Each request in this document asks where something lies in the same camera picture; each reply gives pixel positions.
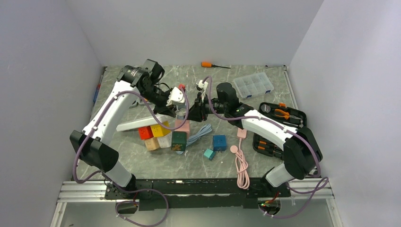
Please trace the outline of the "orange handled pliers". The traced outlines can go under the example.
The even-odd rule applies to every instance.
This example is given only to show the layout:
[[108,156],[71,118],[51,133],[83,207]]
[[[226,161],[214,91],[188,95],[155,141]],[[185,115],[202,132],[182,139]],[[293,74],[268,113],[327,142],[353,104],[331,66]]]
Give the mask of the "orange handled pliers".
[[303,118],[291,115],[289,112],[281,109],[275,109],[273,117],[277,119],[284,119],[286,121],[304,122]]

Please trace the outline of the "blue cube socket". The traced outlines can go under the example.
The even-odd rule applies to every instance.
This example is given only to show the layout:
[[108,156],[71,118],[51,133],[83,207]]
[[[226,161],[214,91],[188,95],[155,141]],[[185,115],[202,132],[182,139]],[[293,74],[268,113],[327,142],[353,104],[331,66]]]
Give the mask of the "blue cube socket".
[[225,135],[213,135],[213,151],[223,152],[227,149],[227,140]]

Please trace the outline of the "dark green cube socket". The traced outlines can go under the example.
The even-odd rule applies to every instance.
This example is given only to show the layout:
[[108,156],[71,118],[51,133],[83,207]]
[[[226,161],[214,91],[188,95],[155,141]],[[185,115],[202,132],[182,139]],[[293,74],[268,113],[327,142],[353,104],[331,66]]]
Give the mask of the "dark green cube socket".
[[184,131],[173,131],[171,140],[172,151],[185,151],[187,145],[187,133]]

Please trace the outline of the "yellow cube socket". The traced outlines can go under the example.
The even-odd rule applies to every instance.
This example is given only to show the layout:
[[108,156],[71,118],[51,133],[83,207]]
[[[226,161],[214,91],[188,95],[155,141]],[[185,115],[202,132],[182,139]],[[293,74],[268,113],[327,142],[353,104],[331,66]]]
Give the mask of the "yellow cube socket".
[[169,122],[165,121],[163,122],[161,125],[160,124],[155,124],[155,125],[151,125],[151,131],[154,137],[163,137],[166,136],[167,134],[169,134],[171,131],[169,129],[166,129],[165,127],[163,127],[163,125],[165,127],[170,127]]

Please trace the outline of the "beige cube socket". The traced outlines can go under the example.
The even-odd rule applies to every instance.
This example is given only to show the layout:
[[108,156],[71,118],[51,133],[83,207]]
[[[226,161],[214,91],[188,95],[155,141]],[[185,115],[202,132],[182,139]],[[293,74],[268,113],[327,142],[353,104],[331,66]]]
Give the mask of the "beige cube socket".
[[150,139],[143,140],[147,151],[154,151],[160,148],[158,143],[158,139],[156,137],[152,137]]

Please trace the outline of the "pink cube socket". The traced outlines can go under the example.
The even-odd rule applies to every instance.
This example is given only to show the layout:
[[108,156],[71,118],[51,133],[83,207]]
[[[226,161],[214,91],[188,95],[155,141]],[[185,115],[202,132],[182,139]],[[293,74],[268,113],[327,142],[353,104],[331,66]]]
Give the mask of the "pink cube socket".
[[175,131],[182,131],[187,133],[187,137],[190,135],[190,122],[188,120],[175,120],[174,127]]

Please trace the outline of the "orange handled screwdriver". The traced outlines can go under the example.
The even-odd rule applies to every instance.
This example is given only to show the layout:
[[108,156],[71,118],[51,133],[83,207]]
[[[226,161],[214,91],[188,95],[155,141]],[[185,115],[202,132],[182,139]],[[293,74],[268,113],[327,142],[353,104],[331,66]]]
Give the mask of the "orange handled screwdriver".
[[201,62],[201,66],[204,68],[224,68],[224,69],[230,69],[230,67],[225,67],[225,66],[218,66],[215,64],[212,64],[210,62]]

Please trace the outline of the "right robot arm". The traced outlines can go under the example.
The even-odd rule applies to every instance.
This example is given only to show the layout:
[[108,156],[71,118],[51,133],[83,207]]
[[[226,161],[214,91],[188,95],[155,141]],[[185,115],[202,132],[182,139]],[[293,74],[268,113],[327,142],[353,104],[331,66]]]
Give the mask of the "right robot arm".
[[201,122],[213,114],[239,129],[262,136],[283,151],[283,163],[262,177],[260,186],[264,195],[274,195],[279,186],[292,179],[304,179],[314,168],[321,170],[319,163],[323,156],[309,128],[285,125],[241,103],[230,83],[218,84],[218,96],[213,99],[206,95],[211,90],[205,79],[200,80],[196,87],[199,92],[189,110],[188,120]]

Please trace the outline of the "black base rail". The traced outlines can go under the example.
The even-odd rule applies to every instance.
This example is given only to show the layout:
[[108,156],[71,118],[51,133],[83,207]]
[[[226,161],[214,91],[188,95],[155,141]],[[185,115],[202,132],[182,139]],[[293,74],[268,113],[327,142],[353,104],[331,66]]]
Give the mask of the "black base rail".
[[252,177],[248,189],[240,189],[236,178],[138,179],[136,189],[123,192],[107,184],[106,200],[137,200],[140,211],[170,208],[241,207],[256,209],[263,200],[288,198],[285,184],[273,188]]

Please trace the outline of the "white cube socket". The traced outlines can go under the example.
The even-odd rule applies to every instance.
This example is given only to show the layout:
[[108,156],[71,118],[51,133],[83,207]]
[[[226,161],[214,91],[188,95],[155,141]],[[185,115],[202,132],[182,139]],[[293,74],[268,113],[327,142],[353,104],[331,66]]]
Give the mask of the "white cube socket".
[[172,144],[172,133],[157,137],[157,140],[160,148],[170,148]]

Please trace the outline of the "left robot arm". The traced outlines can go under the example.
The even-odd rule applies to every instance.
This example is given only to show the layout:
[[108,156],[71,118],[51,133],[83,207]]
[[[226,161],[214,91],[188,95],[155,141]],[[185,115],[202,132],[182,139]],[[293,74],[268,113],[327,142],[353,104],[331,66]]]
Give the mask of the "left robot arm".
[[147,59],[140,67],[124,66],[117,76],[114,87],[91,122],[81,131],[73,131],[71,144],[76,152],[73,162],[73,178],[77,183],[78,160],[98,168],[106,178],[117,185],[117,192],[125,199],[136,192],[136,177],[120,162],[119,153],[109,146],[117,125],[131,104],[137,99],[148,100],[155,107],[152,114],[175,116],[176,108],[168,105],[171,90],[163,91],[158,83],[165,70],[156,61]]

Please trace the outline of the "red cube socket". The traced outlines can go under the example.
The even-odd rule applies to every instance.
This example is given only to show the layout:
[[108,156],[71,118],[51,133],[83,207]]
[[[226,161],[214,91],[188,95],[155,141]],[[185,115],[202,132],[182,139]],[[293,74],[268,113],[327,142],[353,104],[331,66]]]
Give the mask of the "red cube socket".
[[138,128],[138,133],[141,140],[148,140],[154,137],[151,126]]

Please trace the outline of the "teal plug adapter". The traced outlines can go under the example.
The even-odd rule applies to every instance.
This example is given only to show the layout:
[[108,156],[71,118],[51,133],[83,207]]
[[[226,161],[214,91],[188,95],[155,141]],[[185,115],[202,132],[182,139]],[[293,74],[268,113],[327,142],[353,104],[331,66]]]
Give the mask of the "teal plug adapter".
[[213,151],[213,150],[211,150],[211,149],[206,149],[205,151],[204,151],[204,153],[203,153],[203,156],[205,157],[205,158],[207,158],[208,160],[213,160],[213,158],[215,157],[215,155],[216,155],[216,152],[215,151]]

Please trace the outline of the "white power strip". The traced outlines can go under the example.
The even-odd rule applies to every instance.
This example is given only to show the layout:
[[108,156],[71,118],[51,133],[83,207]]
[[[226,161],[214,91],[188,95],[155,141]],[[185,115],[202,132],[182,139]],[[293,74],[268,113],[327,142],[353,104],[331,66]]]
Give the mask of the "white power strip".
[[[161,115],[161,114],[156,114],[156,117],[160,122],[165,122],[165,121],[169,121],[169,120],[173,119],[173,117],[170,117],[167,115]],[[138,129],[141,127],[147,127],[147,126],[156,125],[156,124],[158,124],[157,121],[151,115],[148,117],[132,120],[129,122],[120,123],[119,125],[117,125],[116,130],[117,131],[129,131],[129,130],[134,130],[134,129]]]

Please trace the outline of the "clear plastic organizer box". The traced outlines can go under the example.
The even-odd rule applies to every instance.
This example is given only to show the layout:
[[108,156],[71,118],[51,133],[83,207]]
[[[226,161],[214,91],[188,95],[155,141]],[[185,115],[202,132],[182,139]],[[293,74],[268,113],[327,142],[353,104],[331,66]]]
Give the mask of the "clear plastic organizer box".
[[270,94],[274,90],[274,86],[265,72],[235,78],[233,83],[242,99]]

